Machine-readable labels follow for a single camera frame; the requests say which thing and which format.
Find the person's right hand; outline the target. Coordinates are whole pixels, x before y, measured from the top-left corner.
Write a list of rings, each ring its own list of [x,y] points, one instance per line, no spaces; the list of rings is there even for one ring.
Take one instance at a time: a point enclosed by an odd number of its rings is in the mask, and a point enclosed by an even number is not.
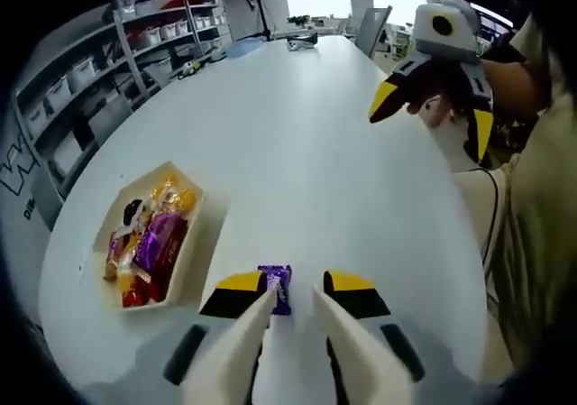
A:
[[[428,126],[439,127],[452,113],[460,110],[463,105],[458,93],[464,91],[462,81],[465,80],[460,66],[448,60],[432,60],[417,68],[409,76],[409,91],[407,111],[416,115],[430,99],[437,97],[436,107],[430,114]]]

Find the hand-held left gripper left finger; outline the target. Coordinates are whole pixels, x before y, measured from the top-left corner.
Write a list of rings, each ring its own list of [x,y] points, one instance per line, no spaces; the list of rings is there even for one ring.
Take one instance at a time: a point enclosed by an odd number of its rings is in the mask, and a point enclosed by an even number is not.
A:
[[[220,281],[201,310],[187,310],[141,345],[130,370],[114,382],[81,390],[86,404],[180,404],[188,370],[266,291],[262,271]]]

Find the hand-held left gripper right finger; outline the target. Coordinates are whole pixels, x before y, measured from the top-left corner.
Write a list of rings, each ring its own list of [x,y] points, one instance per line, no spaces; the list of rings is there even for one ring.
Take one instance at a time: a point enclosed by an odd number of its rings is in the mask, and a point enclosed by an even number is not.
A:
[[[322,328],[340,404],[479,404],[451,350],[390,310],[372,281],[329,270]]]

